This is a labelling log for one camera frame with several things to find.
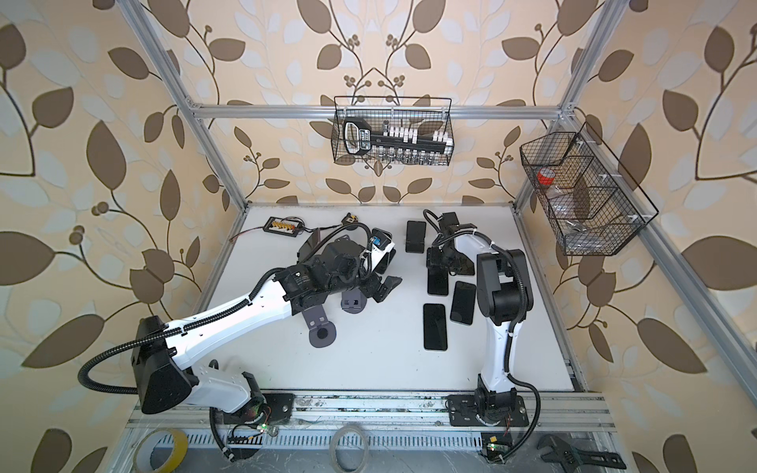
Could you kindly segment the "black phone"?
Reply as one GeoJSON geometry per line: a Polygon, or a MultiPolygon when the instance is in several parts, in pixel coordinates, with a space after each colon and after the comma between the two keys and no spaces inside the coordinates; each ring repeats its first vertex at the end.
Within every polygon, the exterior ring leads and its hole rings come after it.
{"type": "Polygon", "coordinates": [[[431,266],[427,270],[427,293],[430,296],[447,297],[449,295],[449,271],[442,266],[431,266]]]}
{"type": "Polygon", "coordinates": [[[457,281],[451,304],[451,321],[470,326],[473,323],[476,306],[476,286],[457,281]]]}
{"type": "Polygon", "coordinates": [[[388,266],[392,263],[394,256],[396,255],[395,244],[393,240],[387,236],[382,239],[382,242],[378,244],[374,243],[374,272],[384,275],[388,266]]]}
{"type": "Polygon", "coordinates": [[[446,308],[440,304],[425,304],[423,307],[424,349],[447,351],[446,308]]]}

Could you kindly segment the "dark round stand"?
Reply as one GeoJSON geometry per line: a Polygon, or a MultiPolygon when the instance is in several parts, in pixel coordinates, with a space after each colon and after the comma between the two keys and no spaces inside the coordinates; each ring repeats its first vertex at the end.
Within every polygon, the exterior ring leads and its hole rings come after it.
{"type": "Polygon", "coordinates": [[[309,329],[309,341],[313,348],[325,348],[331,345],[337,335],[335,325],[328,319],[324,307],[316,305],[303,311],[303,318],[309,329]]]}

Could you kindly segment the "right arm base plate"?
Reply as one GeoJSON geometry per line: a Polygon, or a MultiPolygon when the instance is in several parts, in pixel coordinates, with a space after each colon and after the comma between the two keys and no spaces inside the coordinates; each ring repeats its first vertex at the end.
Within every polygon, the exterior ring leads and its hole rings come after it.
{"type": "Polygon", "coordinates": [[[449,423],[453,427],[528,427],[524,398],[514,390],[483,395],[453,394],[446,398],[449,423]]]}

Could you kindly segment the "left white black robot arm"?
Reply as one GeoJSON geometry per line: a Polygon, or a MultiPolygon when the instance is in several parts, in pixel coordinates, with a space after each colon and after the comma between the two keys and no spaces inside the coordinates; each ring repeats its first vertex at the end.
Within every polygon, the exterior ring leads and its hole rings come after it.
{"type": "Polygon", "coordinates": [[[225,413],[248,411],[263,402],[252,374],[229,374],[200,366],[214,350],[270,323],[323,305],[334,294],[357,290],[382,303],[401,283],[386,275],[396,254],[392,234],[360,224],[364,244],[350,240],[344,225],[318,242],[296,264],[275,267],[242,295],[193,317],[162,323],[141,319],[137,339],[108,349],[88,360],[77,374],[82,386],[111,394],[136,395],[143,413],[151,415],[181,404],[214,408],[225,413]],[[135,386],[102,384],[93,368],[128,352],[135,386]]]}

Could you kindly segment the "grey round stand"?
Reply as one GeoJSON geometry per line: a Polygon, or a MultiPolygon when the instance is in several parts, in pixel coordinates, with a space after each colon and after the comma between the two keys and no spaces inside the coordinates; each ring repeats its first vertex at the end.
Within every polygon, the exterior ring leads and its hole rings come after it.
{"type": "Polygon", "coordinates": [[[351,313],[351,315],[362,313],[367,303],[367,297],[360,289],[348,290],[341,295],[341,309],[343,309],[345,313],[351,313]]]}

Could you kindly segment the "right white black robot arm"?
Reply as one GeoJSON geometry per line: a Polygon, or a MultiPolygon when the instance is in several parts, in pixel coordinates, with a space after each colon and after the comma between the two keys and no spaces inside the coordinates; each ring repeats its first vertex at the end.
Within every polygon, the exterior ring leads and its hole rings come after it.
{"type": "Polygon", "coordinates": [[[487,355],[474,406],[480,422],[495,425],[516,409],[516,389],[532,388],[512,374],[516,338],[534,305],[528,260],[522,250],[505,250],[473,224],[461,224],[455,212],[438,215],[425,209],[423,216],[437,232],[431,247],[441,252],[437,262],[447,273],[459,272],[463,256],[475,265],[476,304],[487,319],[487,355]]]}

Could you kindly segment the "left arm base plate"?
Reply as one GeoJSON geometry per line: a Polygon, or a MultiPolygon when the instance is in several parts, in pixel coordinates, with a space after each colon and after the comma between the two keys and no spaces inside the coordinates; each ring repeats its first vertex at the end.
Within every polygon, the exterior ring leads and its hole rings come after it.
{"type": "Polygon", "coordinates": [[[266,392],[255,397],[236,412],[215,411],[214,420],[220,425],[270,424],[288,421],[294,411],[295,394],[266,392]]]}

